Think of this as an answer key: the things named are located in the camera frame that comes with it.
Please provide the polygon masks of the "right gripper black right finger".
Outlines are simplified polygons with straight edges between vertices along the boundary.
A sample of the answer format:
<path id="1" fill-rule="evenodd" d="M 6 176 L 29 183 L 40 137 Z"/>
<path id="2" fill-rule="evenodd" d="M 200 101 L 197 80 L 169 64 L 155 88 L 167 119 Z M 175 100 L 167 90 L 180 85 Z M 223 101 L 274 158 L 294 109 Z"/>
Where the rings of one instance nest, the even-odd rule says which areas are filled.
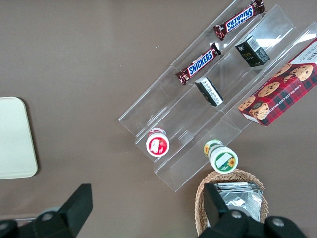
<path id="1" fill-rule="evenodd" d="M 204 185 L 204 209 L 210 226 L 199 237 L 245 237 L 249 225 L 248 216 L 241 211 L 228 209 L 216 187 L 211 183 Z"/>

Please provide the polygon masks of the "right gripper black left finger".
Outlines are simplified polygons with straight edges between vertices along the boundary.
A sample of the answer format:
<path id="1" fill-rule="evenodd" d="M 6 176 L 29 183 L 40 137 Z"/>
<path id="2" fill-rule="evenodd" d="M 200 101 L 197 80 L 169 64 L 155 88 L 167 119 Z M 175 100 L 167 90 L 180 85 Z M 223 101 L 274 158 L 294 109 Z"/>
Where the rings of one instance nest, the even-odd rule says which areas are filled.
<path id="1" fill-rule="evenodd" d="M 57 211 L 47 211 L 36 218 L 35 237 L 75 238 L 92 209 L 92 186 L 82 184 Z"/>

